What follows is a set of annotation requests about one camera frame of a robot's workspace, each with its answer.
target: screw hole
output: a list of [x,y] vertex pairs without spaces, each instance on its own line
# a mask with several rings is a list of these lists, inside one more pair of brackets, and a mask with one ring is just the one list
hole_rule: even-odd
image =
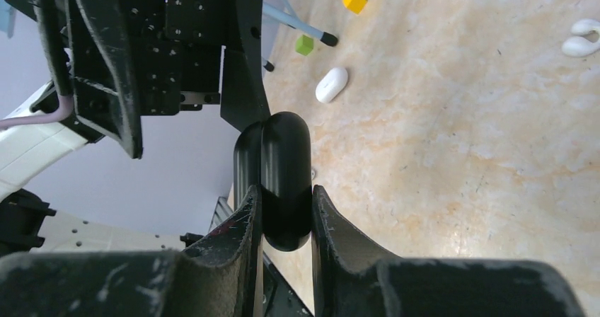
[[256,28],[256,27],[250,28],[250,33],[252,34],[252,36],[255,39],[260,39],[260,30],[258,30],[258,28]]

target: white curved object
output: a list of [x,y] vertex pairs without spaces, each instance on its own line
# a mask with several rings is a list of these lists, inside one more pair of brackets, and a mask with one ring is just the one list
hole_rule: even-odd
[[348,83],[348,71],[344,67],[335,67],[318,83],[316,97],[322,103],[329,103]]
[[596,42],[591,42],[582,37],[583,35],[588,35],[593,32],[600,35],[600,21],[590,18],[584,18],[577,21],[571,27],[571,33],[577,36],[568,38],[565,43],[562,44],[562,52],[569,57],[586,57],[587,55],[600,50],[600,39]]

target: cable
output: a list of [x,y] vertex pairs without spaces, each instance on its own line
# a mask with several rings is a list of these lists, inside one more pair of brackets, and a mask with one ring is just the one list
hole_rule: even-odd
[[50,114],[30,117],[12,117],[0,120],[0,131],[19,125],[49,124],[67,119],[74,109],[73,92],[69,80],[67,55],[64,51],[54,0],[32,0],[40,39],[44,47],[50,75],[58,95],[58,108]]
[[73,113],[73,96],[58,95],[58,108],[50,113],[32,117],[11,117],[0,120],[0,131],[21,125],[50,124],[67,119]]

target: gray cable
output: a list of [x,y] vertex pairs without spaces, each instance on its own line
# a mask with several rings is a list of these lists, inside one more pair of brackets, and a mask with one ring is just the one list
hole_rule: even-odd
[[34,115],[32,117],[11,117],[9,119],[0,120],[0,131],[13,126],[49,124],[65,120],[73,113],[74,106],[75,102],[73,96],[58,95],[58,108],[56,111],[49,114]]

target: yellow cube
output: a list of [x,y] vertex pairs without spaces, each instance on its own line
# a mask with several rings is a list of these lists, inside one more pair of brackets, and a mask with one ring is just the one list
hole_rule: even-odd
[[344,0],[344,6],[356,14],[360,13],[367,4],[367,0]]

